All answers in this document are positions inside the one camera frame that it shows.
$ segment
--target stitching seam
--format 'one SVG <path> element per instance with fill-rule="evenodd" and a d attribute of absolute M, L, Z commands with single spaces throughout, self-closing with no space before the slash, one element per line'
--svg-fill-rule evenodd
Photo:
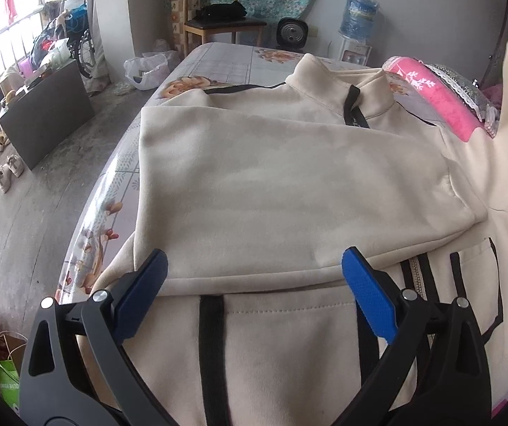
<path fill-rule="evenodd" d="M 269 309 L 267 311 L 232 311 L 229 314 L 265 314 L 271 312 L 296 312 L 296 311 L 308 311 L 312 309 L 327 309 L 331 307 L 347 306 L 348 304 L 354 303 L 335 303 L 329 304 L 328 306 L 313 306 L 313 307 L 300 307 L 298 309 Z"/>

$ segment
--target sweatshirt collar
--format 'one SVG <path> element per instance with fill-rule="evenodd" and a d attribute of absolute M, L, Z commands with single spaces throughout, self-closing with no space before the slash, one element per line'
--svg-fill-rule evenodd
<path fill-rule="evenodd" d="M 299 61 L 286 83 L 341 116 L 352 84 L 361 90 L 356 105 L 367 119 L 386 112 L 394 104 L 382 69 L 331 71 L 309 53 Z"/>

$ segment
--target black fan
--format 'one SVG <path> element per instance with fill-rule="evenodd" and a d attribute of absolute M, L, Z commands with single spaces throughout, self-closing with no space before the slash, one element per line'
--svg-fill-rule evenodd
<path fill-rule="evenodd" d="M 294 53 L 302 53 L 301 48 L 305 46 L 307 36 L 309 35 L 309 27 L 300 19 L 284 17 L 278 22 L 276 30 L 276 41 L 278 49 L 283 51 L 293 51 Z"/>

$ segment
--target clothes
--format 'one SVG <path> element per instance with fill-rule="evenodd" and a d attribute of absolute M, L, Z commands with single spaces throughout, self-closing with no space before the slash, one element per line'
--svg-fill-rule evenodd
<path fill-rule="evenodd" d="M 400 288 L 430 301 L 466 296 L 487 341 L 493 404 L 505 397 L 508 52 L 504 72 L 494 140 L 476 129 L 462 142 L 408 114 L 380 69 L 329 72 L 308 54 L 276 88 L 190 90 L 142 111 L 136 231 L 93 289 L 153 247 L 167 253 L 168 279 L 124 347 L 181 426 L 213 414 L 199 350 L 211 300 L 202 295 L 222 295 L 212 325 L 223 320 L 226 388 L 214 388 L 221 405 L 227 393 L 233 426 L 338 417 L 386 347 L 363 343 L 366 326 L 341 280 L 352 245 Z M 344 124 L 351 85 L 370 129 Z M 411 398 L 416 371 L 394 406 Z"/>

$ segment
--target wall outlet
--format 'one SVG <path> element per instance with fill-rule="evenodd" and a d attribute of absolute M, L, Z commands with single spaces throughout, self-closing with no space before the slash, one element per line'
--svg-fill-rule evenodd
<path fill-rule="evenodd" d="M 317 32 L 319 31 L 319 29 L 317 28 L 316 25 L 309 25 L 309 33 L 307 34 L 308 37 L 316 37 L 317 36 Z"/>

